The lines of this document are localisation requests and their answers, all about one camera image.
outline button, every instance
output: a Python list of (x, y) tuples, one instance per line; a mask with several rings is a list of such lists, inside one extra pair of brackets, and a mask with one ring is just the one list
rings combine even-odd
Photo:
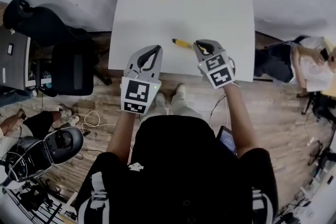
[(184, 206), (189, 206), (189, 205), (190, 205), (190, 201), (189, 201), (189, 200), (185, 200), (185, 201), (183, 201), (183, 205), (184, 205)]
[(194, 217), (189, 217), (188, 218), (188, 223), (194, 223), (196, 219)]

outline black t-shirt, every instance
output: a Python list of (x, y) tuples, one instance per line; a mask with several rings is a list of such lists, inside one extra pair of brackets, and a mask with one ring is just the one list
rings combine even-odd
[(253, 190), (269, 198), (273, 215), (278, 209), (268, 152), (256, 148), (238, 159), (197, 118), (147, 119), (130, 166), (112, 153), (100, 154), (76, 199), (77, 212), (91, 197), (96, 172), (108, 193), (110, 223), (251, 223), (263, 214), (253, 210)]

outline shoe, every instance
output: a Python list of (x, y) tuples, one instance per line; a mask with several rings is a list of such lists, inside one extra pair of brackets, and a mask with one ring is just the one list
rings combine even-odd
[(75, 126), (76, 123), (79, 122), (79, 116), (78, 115), (71, 115), (67, 120), (66, 123), (69, 123), (71, 126)]
[(62, 114), (62, 118), (63, 117), (68, 117), (72, 115), (72, 111), (71, 109), (69, 109), (67, 106), (65, 106), (64, 104), (59, 104), (56, 106), (56, 111), (61, 112)]
[(187, 95), (187, 87), (183, 83), (180, 83), (176, 88), (176, 94), (180, 94), (185, 100)]
[(155, 97), (155, 105), (156, 106), (167, 106), (166, 105), (166, 98), (164, 97), (163, 93), (158, 93)]

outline beige pants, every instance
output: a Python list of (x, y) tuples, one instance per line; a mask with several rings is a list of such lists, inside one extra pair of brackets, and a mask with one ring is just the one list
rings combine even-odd
[[(190, 116), (195, 117), (199, 119), (203, 119), (200, 114), (198, 114), (196, 111), (192, 110), (187, 106), (186, 101), (183, 99), (181, 94), (176, 94), (172, 99), (172, 109), (174, 115), (181, 115), (181, 116)], [(141, 122), (144, 122), (150, 117), (153, 116), (160, 116), (160, 115), (168, 115), (169, 109), (167, 106), (157, 106), (154, 111), (147, 114)]]

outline black shorts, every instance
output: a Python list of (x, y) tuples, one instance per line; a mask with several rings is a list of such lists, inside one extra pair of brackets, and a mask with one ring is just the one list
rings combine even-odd
[(40, 114), (26, 119), (23, 124), (30, 129), (34, 137), (42, 140), (49, 133), (53, 122), (54, 117), (52, 113), (50, 111), (42, 111)]

